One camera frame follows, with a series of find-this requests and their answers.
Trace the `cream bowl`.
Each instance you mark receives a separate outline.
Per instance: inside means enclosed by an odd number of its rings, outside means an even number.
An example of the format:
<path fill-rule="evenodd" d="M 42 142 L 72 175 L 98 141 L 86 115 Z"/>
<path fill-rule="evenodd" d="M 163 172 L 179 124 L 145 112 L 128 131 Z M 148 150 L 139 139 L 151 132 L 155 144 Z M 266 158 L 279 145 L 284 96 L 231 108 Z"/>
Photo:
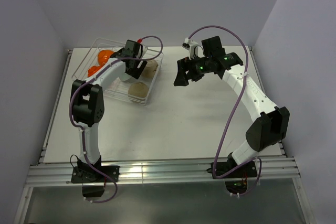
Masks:
<path fill-rule="evenodd" d="M 147 79 L 153 79 L 156 70 L 158 68 L 158 62 L 156 60 L 149 60 L 146 62 L 146 66 L 143 69 L 141 76 Z"/>
<path fill-rule="evenodd" d="M 149 92 L 148 86 L 143 82 L 136 82 L 128 89 L 128 98 L 134 102 L 144 102 Z"/>

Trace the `light green bowl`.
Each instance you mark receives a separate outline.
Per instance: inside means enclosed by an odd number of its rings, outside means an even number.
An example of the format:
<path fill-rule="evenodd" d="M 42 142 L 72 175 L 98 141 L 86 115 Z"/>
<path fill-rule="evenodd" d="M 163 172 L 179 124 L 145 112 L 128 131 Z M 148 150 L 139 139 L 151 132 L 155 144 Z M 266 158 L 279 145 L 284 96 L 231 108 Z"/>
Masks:
<path fill-rule="evenodd" d="M 123 73 L 119 79 L 122 81 L 122 82 L 132 82 L 133 81 L 133 77 L 130 76 L 129 74 L 127 73 Z"/>

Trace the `white orange bowl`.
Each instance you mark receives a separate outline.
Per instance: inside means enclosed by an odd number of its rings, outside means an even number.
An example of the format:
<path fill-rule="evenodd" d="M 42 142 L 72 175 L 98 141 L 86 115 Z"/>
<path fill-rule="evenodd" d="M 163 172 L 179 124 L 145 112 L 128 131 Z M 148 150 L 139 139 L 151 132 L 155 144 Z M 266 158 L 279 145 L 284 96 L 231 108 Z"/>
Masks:
<path fill-rule="evenodd" d="M 92 66 L 88 69 L 87 77 L 94 75 L 101 69 L 101 66 Z"/>

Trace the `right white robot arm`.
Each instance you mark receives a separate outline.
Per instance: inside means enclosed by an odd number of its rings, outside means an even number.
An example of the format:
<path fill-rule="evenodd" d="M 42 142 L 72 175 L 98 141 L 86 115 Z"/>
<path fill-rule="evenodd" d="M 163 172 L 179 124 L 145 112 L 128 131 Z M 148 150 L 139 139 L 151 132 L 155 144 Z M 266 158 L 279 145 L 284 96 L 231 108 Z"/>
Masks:
<path fill-rule="evenodd" d="M 189 56 L 177 61 L 174 86 L 185 87 L 190 81 L 199 81 L 213 73 L 225 81 L 238 95 L 247 109 L 252 125 L 245 134 L 243 144 L 233 151 L 227 164 L 228 173 L 234 177 L 245 171 L 246 161 L 257 156 L 265 148 L 285 138 L 289 122 L 289 111 L 272 102 L 247 73 L 247 63 L 238 54 L 227 53 L 218 36 L 202 40 L 203 56 L 196 54 L 199 44 L 186 38 L 182 44 Z"/>

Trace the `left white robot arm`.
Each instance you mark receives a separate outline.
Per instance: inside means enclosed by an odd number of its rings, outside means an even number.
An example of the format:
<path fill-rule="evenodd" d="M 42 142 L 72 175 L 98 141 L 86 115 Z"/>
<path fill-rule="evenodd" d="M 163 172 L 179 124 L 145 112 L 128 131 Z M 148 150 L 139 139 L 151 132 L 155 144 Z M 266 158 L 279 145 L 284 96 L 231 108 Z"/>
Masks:
<path fill-rule="evenodd" d="M 77 166 L 91 182 L 104 176 L 98 146 L 98 126 L 104 115 L 103 93 L 114 80 L 125 73 L 139 78 L 146 66 L 146 63 L 140 63 L 145 51 L 142 39 L 127 40 L 123 48 L 109 55 L 104 63 L 95 66 L 91 76 L 72 83 L 69 117 L 80 135 Z"/>

